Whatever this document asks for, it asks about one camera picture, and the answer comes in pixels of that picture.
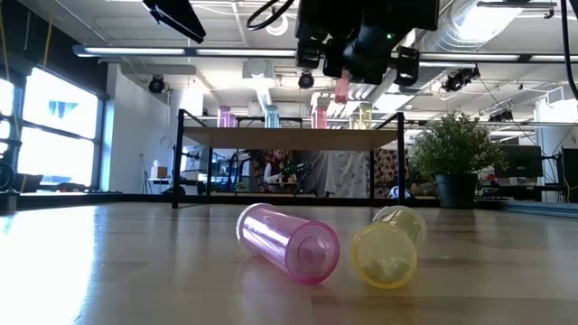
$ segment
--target window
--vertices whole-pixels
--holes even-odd
[[[0,114],[10,116],[14,105],[14,85],[0,79]],[[0,139],[7,139],[10,136],[10,123],[0,122]],[[0,153],[8,148],[8,144],[0,143]]]
[[[73,182],[89,186],[92,181],[94,144],[25,127],[22,131],[18,172],[44,175],[42,184]]]
[[[26,82],[18,172],[43,175],[42,185],[93,185],[97,116],[95,95],[34,69]]]
[[[98,98],[39,69],[26,81],[23,119],[94,138]]]
[[[14,86],[10,82],[0,79],[0,113],[3,116],[12,114],[14,104]]]

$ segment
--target pink cup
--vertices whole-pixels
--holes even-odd
[[[327,279],[340,257],[339,240],[329,226],[265,203],[241,212],[237,239],[303,284]]]

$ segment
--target shelf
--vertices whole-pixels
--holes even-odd
[[[397,138],[391,130],[185,127],[192,141],[222,149],[371,151]]]

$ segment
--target wooden table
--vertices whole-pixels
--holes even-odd
[[[0,218],[0,324],[578,323],[576,219],[418,209],[428,238],[417,273],[379,290],[350,265],[376,209],[283,207],[326,222],[341,243],[335,272],[307,286],[238,244],[244,208],[118,203]]]
[[[185,127],[184,135],[211,148],[372,151],[396,140],[391,130]]]

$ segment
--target computer monitor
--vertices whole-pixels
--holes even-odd
[[[542,150],[535,145],[502,145],[508,168],[495,168],[496,177],[542,177]]]

